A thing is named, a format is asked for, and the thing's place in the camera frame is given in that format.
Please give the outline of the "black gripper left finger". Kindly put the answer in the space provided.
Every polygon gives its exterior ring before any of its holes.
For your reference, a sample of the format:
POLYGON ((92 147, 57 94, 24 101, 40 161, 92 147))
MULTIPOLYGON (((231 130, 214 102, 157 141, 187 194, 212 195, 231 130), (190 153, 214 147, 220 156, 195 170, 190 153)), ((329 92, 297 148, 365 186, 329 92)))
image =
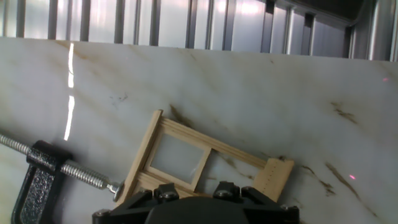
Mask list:
POLYGON ((143 190, 113 210, 101 209, 92 214, 94 224, 107 223, 160 223, 194 224, 199 218, 172 208, 170 202, 180 198, 173 183, 159 185, 154 190, 143 190))

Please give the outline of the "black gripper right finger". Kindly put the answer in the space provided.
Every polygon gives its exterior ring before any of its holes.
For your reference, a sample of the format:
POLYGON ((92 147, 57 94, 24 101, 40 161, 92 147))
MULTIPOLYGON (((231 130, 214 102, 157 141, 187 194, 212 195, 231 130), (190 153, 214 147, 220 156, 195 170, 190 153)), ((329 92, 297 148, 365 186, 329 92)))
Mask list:
POLYGON ((299 224, 299 208, 279 205, 254 187, 221 181, 213 198, 227 203, 231 215, 242 213, 248 223, 299 224))

